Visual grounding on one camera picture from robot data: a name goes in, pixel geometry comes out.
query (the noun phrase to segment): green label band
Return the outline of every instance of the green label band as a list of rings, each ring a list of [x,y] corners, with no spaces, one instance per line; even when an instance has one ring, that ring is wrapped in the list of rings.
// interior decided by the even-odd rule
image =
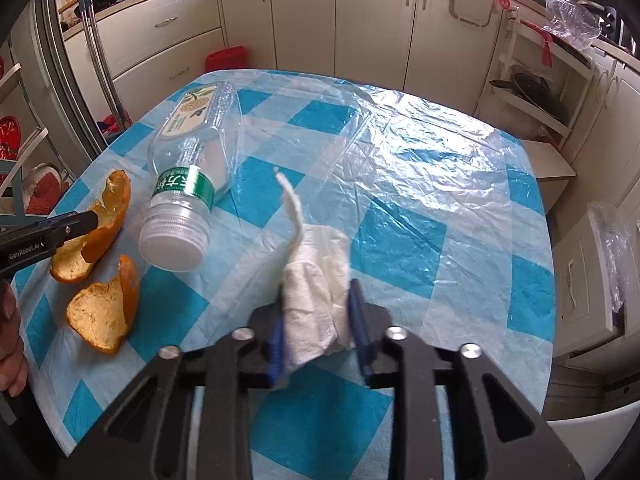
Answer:
[[[170,168],[158,177],[158,183],[152,196],[163,191],[180,191],[202,200],[209,209],[213,207],[216,190],[211,181],[197,166],[188,168]]]

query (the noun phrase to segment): plastic bottle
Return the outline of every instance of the plastic bottle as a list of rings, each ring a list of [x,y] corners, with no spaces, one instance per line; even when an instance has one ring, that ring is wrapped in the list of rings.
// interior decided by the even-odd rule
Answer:
[[[164,270],[196,269],[206,257],[213,205],[238,165],[240,108],[235,87],[209,84],[185,93],[149,144],[156,186],[138,247]]]

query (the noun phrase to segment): table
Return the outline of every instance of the table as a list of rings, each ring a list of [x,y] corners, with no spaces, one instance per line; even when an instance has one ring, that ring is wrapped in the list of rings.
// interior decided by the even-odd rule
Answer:
[[[214,209],[203,266],[164,272],[137,250],[155,183],[148,143],[185,90],[219,80],[236,85],[241,104],[238,179]],[[206,346],[273,301],[292,236],[274,166],[295,186],[306,222],[352,240],[352,276],[369,301],[431,344],[478,342],[542,409],[554,277],[542,201],[521,144],[402,92],[323,76],[229,71],[204,75],[151,110],[91,164],[54,212],[86,208],[114,169],[131,178],[124,228],[87,282],[108,280],[121,253],[138,264],[138,316],[119,353],[94,351],[66,325],[65,306],[87,283],[53,281],[48,261],[14,279],[31,386],[67,454],[162,346]],[[285,390],[252,397],[255,478],[386,478],[391,408],[390,392],[362,386],[354,352],[314,361]],[[446,456],[450,475],[450,449]]]

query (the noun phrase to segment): screw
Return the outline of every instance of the screw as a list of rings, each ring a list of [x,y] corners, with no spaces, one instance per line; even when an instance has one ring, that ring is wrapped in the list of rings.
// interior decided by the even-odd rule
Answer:
[[[158,352],[158,355],[162,359],[175,359],[180,355],[180,352],[181,350],[177,346],[169,345],[163,346]]]
[[[467,343],[460,347],[460,353],[467,359],[476,359],[482,355],[482,349],[473,343]]]
[[[406,339],[409,333],[401,326],[390,326],[385,330],[385,335],[394,341],[402,341],[402,339]]]
[[[247,326],[243,326],[242,328],[236,328],[231,333],[231,337],[236,341],[248,341],[249,339],[253,339],[254,335],[255,335],[254,331]]]

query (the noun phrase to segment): finger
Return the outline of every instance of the finger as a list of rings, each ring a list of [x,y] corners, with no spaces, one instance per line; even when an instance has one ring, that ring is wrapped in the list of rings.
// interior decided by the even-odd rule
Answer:
[[[2,313],[4,314],[4,317],[6,319],[11,319],[11,316],[14,314],[15,311],[15,307],[16,307],[16,302],[15,302],[15,294],[14,294],[14,290],[11,288],[11,286],[9,285],[9,283],[7,283],[6,280],[2,280],[3,283],[3,290],[2,290],[2,296],[1,296],[1,300],[2,300]]]
[[[18,310],[14,310],[9,321],[0,320],[0,361],[14,352],[19,330],[20,312]]]
[[[23,357],[24,344],[19,337],[14,352],[0,361],[0,392],[4,392],[15,381]]]
[[[15,397],[22,393],[22,391],[24,390],[24,387],[27,385],[28,371],[29,371],[29,363],[27,362],[27,358],[23,355],[18,376],[15,378],[14,383],[11,386],[9,386],[9,395],[11,395],[12,397]]]

